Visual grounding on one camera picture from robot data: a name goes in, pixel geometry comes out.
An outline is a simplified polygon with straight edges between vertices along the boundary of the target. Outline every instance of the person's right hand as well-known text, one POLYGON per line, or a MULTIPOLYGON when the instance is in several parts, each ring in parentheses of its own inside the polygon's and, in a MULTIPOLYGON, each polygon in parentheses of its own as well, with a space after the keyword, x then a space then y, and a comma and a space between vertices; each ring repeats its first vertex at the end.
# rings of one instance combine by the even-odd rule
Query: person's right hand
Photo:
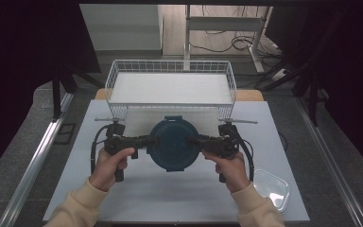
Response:
POLYGON ((202 154, 206 159, 216 163, 216 173, 223 173, 226 178, 226 186, 231 193, 240 191, 250 185, 251 182, 247 177, 243 153, 238 152, 232 160, 219 158, 206 150, 202 154))

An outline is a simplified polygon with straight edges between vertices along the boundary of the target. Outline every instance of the white wall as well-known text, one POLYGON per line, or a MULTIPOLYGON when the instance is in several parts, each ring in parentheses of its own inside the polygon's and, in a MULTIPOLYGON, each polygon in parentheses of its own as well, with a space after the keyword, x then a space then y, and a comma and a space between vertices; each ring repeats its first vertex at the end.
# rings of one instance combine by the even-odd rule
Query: white wall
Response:
POLYGON ((162 49, 157 5, 80 4, 95 50, 162 49))

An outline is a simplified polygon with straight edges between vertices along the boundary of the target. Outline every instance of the sleeve cuff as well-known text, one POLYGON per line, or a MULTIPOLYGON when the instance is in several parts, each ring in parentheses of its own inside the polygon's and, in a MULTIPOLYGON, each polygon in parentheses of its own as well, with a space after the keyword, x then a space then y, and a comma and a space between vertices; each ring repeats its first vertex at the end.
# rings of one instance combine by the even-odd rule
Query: sleeve cuff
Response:
POLYGON ((97 209, 107 195, 108 192, 96 189, 88 179, 79 190, 73 191, 74 198, 89 209, 97 209))
POLYGON ((247 214, 266 201, 255 190, 253 183, 250 183, 248 187, 234 192, 231 195, 235 203, 237 203, 239 214, 247 214))

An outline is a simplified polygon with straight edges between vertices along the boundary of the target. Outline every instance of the forearm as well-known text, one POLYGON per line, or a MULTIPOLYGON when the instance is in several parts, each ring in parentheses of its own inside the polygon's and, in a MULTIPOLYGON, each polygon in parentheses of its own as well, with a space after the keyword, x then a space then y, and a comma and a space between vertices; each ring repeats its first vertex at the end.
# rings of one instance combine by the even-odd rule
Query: forearm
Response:
POLYGON ((270 198, 261 197, 253 183, 245 189, 232 193, 238 205, 238 221, 245 226, 285 226, 283 218, 270 198))
POLYGON ((94 226, 98 218, 98 207, 107 195, 108 192, 94 188, 87 180, 79 190, 67 195, 45 227, 94 226))

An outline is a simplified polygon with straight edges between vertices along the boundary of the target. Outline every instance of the person's left hand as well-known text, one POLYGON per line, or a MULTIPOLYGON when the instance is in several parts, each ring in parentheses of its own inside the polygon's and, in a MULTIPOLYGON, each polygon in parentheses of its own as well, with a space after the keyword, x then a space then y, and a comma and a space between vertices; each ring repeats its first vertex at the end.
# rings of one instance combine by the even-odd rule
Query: person's left hand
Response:
POLYGON ((116 181, 115 170, 125 169, 128 166, 128 156, 134 152, 134 148, 125 148, 111 156, 102 148, 98 154, 95 170, 89 179, 90 184, 101 191, 109 191, 116 181))

